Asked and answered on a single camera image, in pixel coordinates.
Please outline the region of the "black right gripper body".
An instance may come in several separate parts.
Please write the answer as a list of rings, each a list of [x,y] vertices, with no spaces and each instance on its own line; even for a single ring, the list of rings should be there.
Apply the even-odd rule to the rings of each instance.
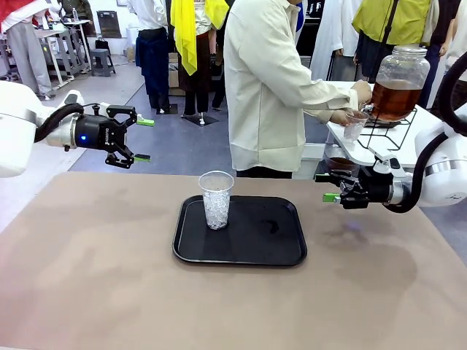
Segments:
[[[386,203],[393,186],[393,175],[381,174],[372,167],[361,167],[349,196],[351,209],[366,209],[370,203]]]

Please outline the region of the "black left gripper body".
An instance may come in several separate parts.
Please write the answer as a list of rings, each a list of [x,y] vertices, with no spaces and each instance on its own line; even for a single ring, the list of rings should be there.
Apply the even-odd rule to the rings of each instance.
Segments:
[[[85,114],[75,125],[74,140],[78,147],[105,151],[123,149],[123,124],[115,118]]]

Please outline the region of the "person's left hand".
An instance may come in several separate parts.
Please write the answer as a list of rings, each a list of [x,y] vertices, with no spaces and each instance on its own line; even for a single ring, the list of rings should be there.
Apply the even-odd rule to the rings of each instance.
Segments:
[[[354,118],[358,111],[353,109],[337,109],[332,111],[329,121],[340,126],[347,126],[354,123]]]

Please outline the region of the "person's right hand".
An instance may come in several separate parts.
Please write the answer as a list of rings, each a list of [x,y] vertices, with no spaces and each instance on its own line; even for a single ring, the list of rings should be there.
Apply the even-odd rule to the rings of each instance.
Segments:
[[[372,90],[370,84],[365,80],[358,80],[352,86],[358,96],[358,108],[361,109],[371,101]]]

